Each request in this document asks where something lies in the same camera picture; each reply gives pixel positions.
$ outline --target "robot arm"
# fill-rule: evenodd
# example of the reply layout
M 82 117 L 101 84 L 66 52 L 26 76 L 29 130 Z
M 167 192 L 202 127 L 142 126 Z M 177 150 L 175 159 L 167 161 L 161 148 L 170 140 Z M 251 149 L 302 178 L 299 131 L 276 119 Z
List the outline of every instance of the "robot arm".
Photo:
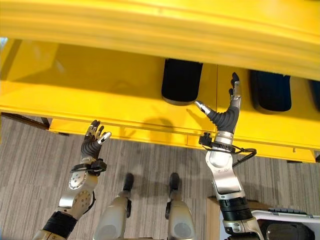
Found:
M 230 106 L 226 112 L 216 112 L 201 101 L 195 101 L 196 106 L 217 127 L 213 142 L 210 134 L 205 133 L 200 137 L 199 143 L 209 147 L 205 161 L 212 172 L 216 198 L 223 215 L 224 229 L 231 235 L 229 239 L 263 240 L 258 222 L 249 209 L 243 187 L 233 171 L 232 154 L 236 153 L 237 147 L 232 143 L 241 105 L 240 81 L 235 72 L 232 74 L 231 84 L 233 88 L 229 90 Z M 242 149 L 240 152 L 251 152 L 246 159 L 256 154 L 255 149 Z
M 111 136 L 111 132 L 101 135 L 104 127 L 97 131 L 99 125 L 100 122 L 94 120 L 89 126 L 81 145 L 81 161 L 72 167 L 67 189 L 58 207 L 33 240 L 66 240 L 77 221 L 93 206 L 98 176 L 107 168 L 98 156 L 102 144 Z

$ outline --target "yellow shelf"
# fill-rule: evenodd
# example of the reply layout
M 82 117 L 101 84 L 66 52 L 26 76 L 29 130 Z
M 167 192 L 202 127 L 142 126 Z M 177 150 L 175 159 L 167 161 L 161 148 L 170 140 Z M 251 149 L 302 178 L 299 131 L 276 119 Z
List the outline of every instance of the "yellow shelf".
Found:
M 119 138 L 130 139 L 132 134 L 135 141 L 192 148 L 199 147 L 203 132 L 215 132 L 195 105 L 174 106 L 162 99 L 162 57 L 25 40 L 7 46 L 10 49 L 5 47 L 0 55 L 1 112 L 86 126 L 98 119 L 118 131 Z M 224 112 L 233 71 L 240 77 L 243 96 L 235 143 L 253 144 L 265 157 L 314 161 L 313 150 L 320 149 L 320 113 L 307 81 L 292 77 L 292 109 L 267 115 L 252 107 L 248 70 L 206 63 L 198 99 Z M 65 122 L 58 123 L 52 131 L 63 129 Z
M 254 109 L 249 86 L 249 71 L 243 68 L 218 66 L 217 111 L 227 110 L 230 99 L 225 81 L 236 72 L 241 82 L 241 110 L 235 139 L 298 148 L 320 149 L 320 112 L 314 103 L 308 80 L 290 78 L 291 109 L 265 114 Z
M 320 80 L 312 0 L 0 0 L 0 36 Z
M 43 51 L 42 56 L 41 47 L 42 43 L 22 41 L 10 67 L 2 71 L 7 78 L 1 81 L 1 111 L 99 119 L 115 126 L 170 133 L 200 135 L 215 130 L 195 105 L 174 106 L 162 99 L 162 57 L 64 44 L 47 46 L 55 51 Z M 43 70 L 26 64 L 32 55 L 48 61 L 42 65 L 50 67 Z M 25 69 L 29 75 L 17 77 Z M 204 64 L 200 81 L 198 96 L 216 106 L 217 65 Z
M 90 122 L 53 119 L 50 131 L 54 133 L 68 133 L 84 135 L 88 129 Z M 113 139 L 130 140 L 137 142 L 164 144 L 170 146 L 187 147 L 194 149 L 201 149 L 199 145 L 199 136 L 158 132 L 143 129 L 136 129 L 133 127 L 112 126 L 103 124 L 105 131 L 112 132 Z M 257 149 L 257 156 L 267 158 L 278 158 L 292 161 L 301 161 L 306 163 L 314 163 L 315 155 L 312 150 L 292 148 L 287 146 L 277 146 L 261 143 L 252 143 L 245 141 L 235 141 L 235 145 L 243 148 Z

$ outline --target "gray carpet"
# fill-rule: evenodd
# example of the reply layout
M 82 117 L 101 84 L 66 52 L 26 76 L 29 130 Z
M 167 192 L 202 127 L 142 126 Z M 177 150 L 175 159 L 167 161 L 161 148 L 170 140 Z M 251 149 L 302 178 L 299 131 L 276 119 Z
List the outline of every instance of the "gray carpet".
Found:
M 28 240 L 41 229 L 80 160 L 82 136 L 62 136 L 1 118 L 0 228 L 5 240 Z M 77 223 L 70 240 L 92 239 L 106 206 L 135 175 L 126 237 L 167 238 L 168 179 L 182 178 L 199 240 L 205 239 L 206 197 L 213 195 L 204 150 L 111 139 L 100 153 L 108 164 L 95 190 L 96 204 Z M 236 167 L 247 198 L 320 215 L 320 164 L 254 157 Z

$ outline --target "yellow furniture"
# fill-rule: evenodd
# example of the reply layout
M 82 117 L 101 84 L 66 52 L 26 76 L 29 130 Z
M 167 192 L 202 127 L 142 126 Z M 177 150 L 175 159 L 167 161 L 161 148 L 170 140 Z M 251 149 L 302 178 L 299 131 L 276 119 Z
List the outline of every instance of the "yellow furniture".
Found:
M 0 0 L 0 36 L 320 80 L 317 0 Z
M 199 136 L 216 131 L 196 106 L 162 100 L 163 57 L 9 40 L 0 61 L 0 111 L 53 118 L 52 132 L 83 134 L 99 119 L 114 138 L 201 148 Z M 234 143 L 256 148 L 259 156 L 314 162 L 320 112 L 307 80 L 292 77 L 292 109 L 267 115 L 252 107 L 248 70 L 205 63 L 198 99 L 224 112 L 232 72 L 243 95 Z

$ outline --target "black cable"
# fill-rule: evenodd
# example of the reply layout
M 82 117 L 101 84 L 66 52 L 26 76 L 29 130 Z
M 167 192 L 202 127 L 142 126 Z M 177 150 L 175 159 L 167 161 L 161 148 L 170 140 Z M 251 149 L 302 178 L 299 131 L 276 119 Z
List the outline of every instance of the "black cable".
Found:
M 231 146 L 233 148 L 235 148 L 235 149 L 238 149 L 239 151 L 224 151 L 224 150 L 207 148 L 207 147 L 202 145 L 202 147 L 205 150 L 212 151 L 212 152 L 221 152 L 221 153 L 226 153 L 226 154 L 231 154 L 231 155 L 237 155 L 237 154 L 240 154 L 240 153 L 250 153 L 250 154 L 244 156 L 243 158 L 241 158 L 240 160 L 236 160 L 236 162 L 232 164 L 232 167 L 236 167 L 237 165 L 247 161 L 248 159 L 252 158 L 254 155 L 257 154 L 257 150 L 254 149 L 254 148 L 240 148 L 240 147 L 235 146 L 235 145 L 231 145 Z
M 90 204 L 90 206 L 88 207 L 88 209 L 83 213 L 86 214 L 95 204 L 95 201 L 96 201 L 96 196 L 95 196 L 95 191 L 92 191 L 92 203 Z

